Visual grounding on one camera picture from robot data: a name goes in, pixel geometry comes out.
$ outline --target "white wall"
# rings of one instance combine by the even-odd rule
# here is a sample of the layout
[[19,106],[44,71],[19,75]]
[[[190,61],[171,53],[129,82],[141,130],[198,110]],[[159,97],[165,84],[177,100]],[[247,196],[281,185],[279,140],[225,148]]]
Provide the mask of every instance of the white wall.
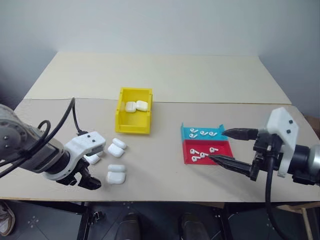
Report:
[[0,0],[0,99],[14,107],[56,51],[258,55],[319,116],[319,15],[319,0]]

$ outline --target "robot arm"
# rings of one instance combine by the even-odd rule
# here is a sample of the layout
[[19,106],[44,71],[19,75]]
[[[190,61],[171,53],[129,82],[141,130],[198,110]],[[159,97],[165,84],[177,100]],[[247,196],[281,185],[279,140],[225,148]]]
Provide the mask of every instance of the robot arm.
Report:
[[[101,152],[106,140],[97,132],[84,131],[65,146],[53,138],[71,109],[75,123],[77,122],[73,98],[60,123],[49,134],[49,121],[45,120],[35,128],[23,123],[10,108],[0,104],[0,167],[12,164],[0,173],[0,177],[20,167],[37,174],[43,173],[47,179],[58,183],[73,186],[77,182],[74,176],[79,172],[82,175],[78,184],[80,187],[98,189],[101,182],[90,176],[89,163],[83,156]],[[43,124],[47,127],[44,132],[40,130]]]
[[262,129],[233,128],[223,135],[237,140],[255,140],[256,151],[252,165],[224,155],[209,155],[213,161],[231,171],[244,174],[256,181],[260,170],[267,172],[270,157],[273,170],[284,178],[292,174],[295,183],[314,185],[320,183],[320,145],[296,145],[299,127],[283,108],[274,109]]

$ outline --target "black cable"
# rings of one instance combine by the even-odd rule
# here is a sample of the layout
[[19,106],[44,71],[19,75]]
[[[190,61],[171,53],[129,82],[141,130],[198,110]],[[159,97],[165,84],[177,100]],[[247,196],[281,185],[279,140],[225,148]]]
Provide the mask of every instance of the black cable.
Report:
[[11,159],[11,160],[7,160],[7,161],[4,161],[4,162],[1,162],[0,163],[0,167],[4,166],[4,165],[7,165],[7,164],[12,164],[12,166],[6,168],[5,170],[3,170],[2,172],[0,172],[0,178],[2,178],[3,176],[11,173],[13,170],[15,170],[16,168],[18,168],[19,166],[21,166],[26,160],[30,159],[32,157],[32,152],[38,148],[38,146],[41,144],[41,142],[48,136],[49,134],[49,131],[50,131],[50,128],[51,128],[51,123],[49,120],[44,120],[42,121],[39,126],[38,126],[38,129],[40,129],[44,124],[46,124],[46,128],[45,128],[45,131],[44,133],[41,135],[41,137],[35,142],[34,145],[32,145],[32,147],[27,150],[27,151],[24,151],[22,154],[23,155],[26,155],[26,156],[18,156],[14,159]]
[[272,212],[272,206],[271,206],[271,184],[272,184],[272,175],[274,171],[274,164],[275,164],[275,157],[269,156],[267,157],[267,161],[269,163],[268,165],[268,173],[266,176],[266,184],[265,184],[265,208],[266,213],[268,214],[270,223],[274,227],[274,230],[279,234],[279,236],[284,240],[289,240],[289,237],[287,237],[280,227],[278,226],[274,214]]
[[77,135],[81,136],[83,134],[87,134],[88,132],[87,131],[82,131],[80,129],[79,125],[78,125],[77,116],[76,116],[76,105],[73,105],[72,115],[73,115],[73,121],[74,121],[75,128],[78,131]]
[[25,151],[22,151],[21,154],[18,156],[18,157],[15,157],[14,159],[11,159],[11,160],[6,160],[4,162],[1,162],[0,163],[0,167],[4,166],[4,165],[7,165],[7,164],[11,164],[21,158],[25,158],[25,156],[23,155],[27,155],[27,154],[30,154],[32,151],[34,151],[39,145],[40,143],[48,136],[49,134],[49,131],[50,131],[50,128],[51,128],[51,123],[49,120],[44,120],[42,121],[39,126],[38,126],[38,129],[40,129],[44,124],[46,124],[46,128],[45,128],[45,131],[44,133],[41,135],[41,137],[35,142],[34,145],[32,145],[32,147],[29,149],[29,150],[25,150]]
[[0,178],[2,178],[3,176],[7,175],[8,173],[10,173],[11,171],[13,171],[14,169],[16,169],[17,167],[19,167],[24,161],[32,158],[33,155],[35,155],[37,152],[39,152],[48,142],[50,142],[50,140],[56,135],[56,133],[60,130],[60,128],[63,126],[63,124],[65,123],[68,115],[71,112],[71,109],[74,107],[75,105],[75,98],[73,97],[69,103],[69,106],[67,107],[66,111],[64,112],[61,120],[59,121],[59,123],[57,124],[57,126],[52,130],[52,132],[46,137],[46,138],[39,138],[39,140],[35,143],[34,146],[32,146],[32,150],[30,150],[27,154],[27,156],[25,156],[23,159],[18,160],[18,162],[16,162],[15,164],[13,164],[12,166],[8,167],[7,169],[3,170],[2,172],[0,172]]

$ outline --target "metal frame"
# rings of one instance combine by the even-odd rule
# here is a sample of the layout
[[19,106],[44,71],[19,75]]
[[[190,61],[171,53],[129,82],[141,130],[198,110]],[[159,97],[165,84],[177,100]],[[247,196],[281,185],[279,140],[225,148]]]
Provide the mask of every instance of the metal frame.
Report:
[[[77,240],[87,240],[90,230],[90,225],[95,221],[95,214],[92,213],[90,207],[85,206],[85,202],[81,205],[72,202],[59,202],[59,201],[22,201],[25,203],[35,204],[39,206],[49,207],[57,210],[67,211],[81,215],[81,221],[78,229]],[[296,205],[302,202],[273,202],[272,206],[279,205]],[[229,223],[229,216],[250,210],[265,208],[264,202],[226,202],[224,208],[212,207],[214,217],[219,220],[221,235],[224,240],[234,240],[232,230]],[[312,218],[312,223],[317,224],[317,220]]]
[[93,214],[91,209],[88,206],[85,206],[85,202],[81,202],[81,205],[73,202],[64,202],[64,201],[22,201],[22,202],[81,215],[81,221],[80,221],[78,235],[76,239],[77,240],[88,239],[90,225],[92,224],[92,221],[93,221]]

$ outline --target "white earbud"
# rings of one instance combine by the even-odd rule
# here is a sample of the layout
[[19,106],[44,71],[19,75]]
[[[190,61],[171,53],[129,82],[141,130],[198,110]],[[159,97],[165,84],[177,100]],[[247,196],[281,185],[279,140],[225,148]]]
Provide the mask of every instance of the white earbud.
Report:
[[199,154],[199,152],[193,148],[190,149],[191,154]]
[[205,131],[200,131],[201,136],[205,136],[207,135],[209,132],[205,132]]
[[210,136],[210,137],[214,137],[215,135],[217,135],[216,132],[213,132],[213,131],[209,132],[209,136]]
[[191,139],[194,139],[194,138],[196,138],[197,136],[198,136],[198,134],[192,134],[192,133],[189,134],[189,137],[190,137]]
[[195,134],[198,131],[199,131],[198,129],[190,128],[190,132],[193,133],[193,134]]
[[192,156],[191,157],[191,160],[192,160],[192,162],[196,162],[196,161],[198,161],[198,159],[200,159],[201,157],[199,157],[199,156]]
[[214,152],[219,151],[219,149],[218,148],[214,148],[214,147],[210,147],[209,151],[210,151],[210,153],[214,153]]
[[202,158],[202,159],[208,155],[209,155],[208,153],[200,152],[200,158]]

